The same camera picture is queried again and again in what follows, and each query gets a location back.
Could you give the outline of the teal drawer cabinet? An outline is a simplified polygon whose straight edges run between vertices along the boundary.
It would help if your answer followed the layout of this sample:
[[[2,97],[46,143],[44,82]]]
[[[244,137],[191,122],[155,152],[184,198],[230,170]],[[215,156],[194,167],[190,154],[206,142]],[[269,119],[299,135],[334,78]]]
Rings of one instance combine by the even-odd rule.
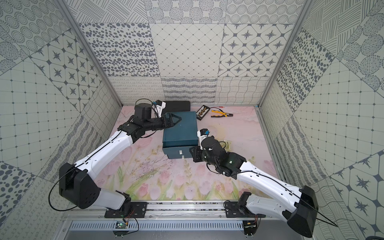
[[[174,127],[163,132],[163,148],[198,145],[196,112],[172,113],[182,118]]]

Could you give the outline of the green cookie packet one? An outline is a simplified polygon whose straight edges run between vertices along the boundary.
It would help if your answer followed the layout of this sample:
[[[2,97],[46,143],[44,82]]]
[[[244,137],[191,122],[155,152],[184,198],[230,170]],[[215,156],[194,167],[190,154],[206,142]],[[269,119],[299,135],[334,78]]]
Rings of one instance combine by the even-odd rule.
[[[225,141],[225,150],[227,152],[230,152],[232,150],[232,142],[231,141]]]

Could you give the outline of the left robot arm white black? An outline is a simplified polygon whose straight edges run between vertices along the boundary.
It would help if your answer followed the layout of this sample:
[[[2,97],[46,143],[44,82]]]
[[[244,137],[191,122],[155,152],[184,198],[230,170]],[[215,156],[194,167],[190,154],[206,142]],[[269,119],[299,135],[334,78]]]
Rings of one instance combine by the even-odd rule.
[[[128,215],[131,212],[130,196],[99,188],[95,178],[118,154],[143,138],[147,131],[172,128],[182,120],[172,113],[163,115],[166,105],[165,102],[136,105],[135,113],[106,142],[75,164],[61,166],[58,180],[60,196],[80,209],[97,206]]]

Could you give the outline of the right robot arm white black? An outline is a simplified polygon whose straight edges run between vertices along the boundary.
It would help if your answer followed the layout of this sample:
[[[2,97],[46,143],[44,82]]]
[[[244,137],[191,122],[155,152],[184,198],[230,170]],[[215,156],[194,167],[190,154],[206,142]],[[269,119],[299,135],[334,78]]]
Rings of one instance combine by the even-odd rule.
[[[194,162],[212,165],[217,174],[245,182],[269,196],[242,194],[238,201],[241,212],[279,219],[301,236],[313,237],[319,205],[312,188],[299,188],[263,172],[241,155],[227,152],[213,136],[204,135],[199,141],[199,146],[190,148]]]

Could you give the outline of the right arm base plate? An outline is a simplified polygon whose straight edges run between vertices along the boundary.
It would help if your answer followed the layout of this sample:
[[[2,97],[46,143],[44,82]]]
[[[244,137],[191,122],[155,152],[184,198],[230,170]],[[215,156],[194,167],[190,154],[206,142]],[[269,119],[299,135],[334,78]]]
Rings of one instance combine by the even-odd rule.
[[[253,214],[246,207],[239,206],[238,202],[224,201],[226,218],[265,218],[263,214]]]

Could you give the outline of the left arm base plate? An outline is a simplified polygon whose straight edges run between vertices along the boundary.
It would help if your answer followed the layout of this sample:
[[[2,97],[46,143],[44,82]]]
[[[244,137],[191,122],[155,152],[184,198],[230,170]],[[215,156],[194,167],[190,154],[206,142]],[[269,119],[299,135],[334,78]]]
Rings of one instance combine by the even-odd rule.
[[[104,217],[106,219],[114,218],[144,218],[147,211],[148,202],[129,202],[124,203],[118,210],[107,208]]]

